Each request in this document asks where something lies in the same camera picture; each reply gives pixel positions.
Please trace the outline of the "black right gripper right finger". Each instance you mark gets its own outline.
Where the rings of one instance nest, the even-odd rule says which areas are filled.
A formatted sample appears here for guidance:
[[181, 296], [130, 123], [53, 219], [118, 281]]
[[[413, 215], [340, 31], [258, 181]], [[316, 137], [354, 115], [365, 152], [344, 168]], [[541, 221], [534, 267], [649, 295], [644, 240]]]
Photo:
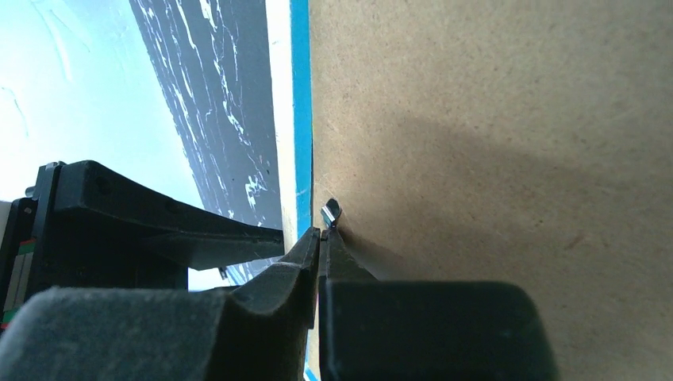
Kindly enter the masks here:
[[538, 310], [510, 283], [386, 281], [336, 229], [320, 243], [323, 380], [556, 380]]

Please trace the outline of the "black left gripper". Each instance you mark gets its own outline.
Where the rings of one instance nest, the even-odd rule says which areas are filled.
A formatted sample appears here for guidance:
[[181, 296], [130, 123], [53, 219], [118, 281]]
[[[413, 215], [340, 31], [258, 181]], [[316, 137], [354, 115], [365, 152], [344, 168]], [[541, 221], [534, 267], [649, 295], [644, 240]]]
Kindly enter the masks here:
[[40, 167], [25, 196], [1, 203], [1, 327], [38, 292], [52, 215], [59, 287], [210, 290], [221, 270], [284, 251], [280, 230], [169, 198], [93, 160]]

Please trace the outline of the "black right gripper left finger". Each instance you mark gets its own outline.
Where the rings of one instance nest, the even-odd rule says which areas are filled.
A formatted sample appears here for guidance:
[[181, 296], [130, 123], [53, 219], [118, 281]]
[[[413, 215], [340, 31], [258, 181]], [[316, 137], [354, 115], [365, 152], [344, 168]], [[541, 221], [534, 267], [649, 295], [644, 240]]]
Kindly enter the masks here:
[[4, 380], [300, 380], [320, 231], [232, 290], [57, 288], [1, 339]]

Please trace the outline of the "brown cardboard backing board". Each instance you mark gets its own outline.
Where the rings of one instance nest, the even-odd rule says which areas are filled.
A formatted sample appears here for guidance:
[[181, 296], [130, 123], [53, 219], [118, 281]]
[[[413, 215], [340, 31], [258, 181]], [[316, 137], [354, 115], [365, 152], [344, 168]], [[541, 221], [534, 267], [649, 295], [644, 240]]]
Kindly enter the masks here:
[[516, 283], [562, 379], [671, 379], [671, 2], [309, 8], [313, 201], [370, 271]]

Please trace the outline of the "blue wooden picture frame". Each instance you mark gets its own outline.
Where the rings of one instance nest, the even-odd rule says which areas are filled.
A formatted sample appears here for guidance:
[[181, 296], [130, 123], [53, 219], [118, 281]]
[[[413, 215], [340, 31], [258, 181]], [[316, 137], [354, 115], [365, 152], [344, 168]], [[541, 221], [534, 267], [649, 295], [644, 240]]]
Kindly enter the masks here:
[[313, 224], [313, 113], [307, 1], [266, 1], [285, 249]]

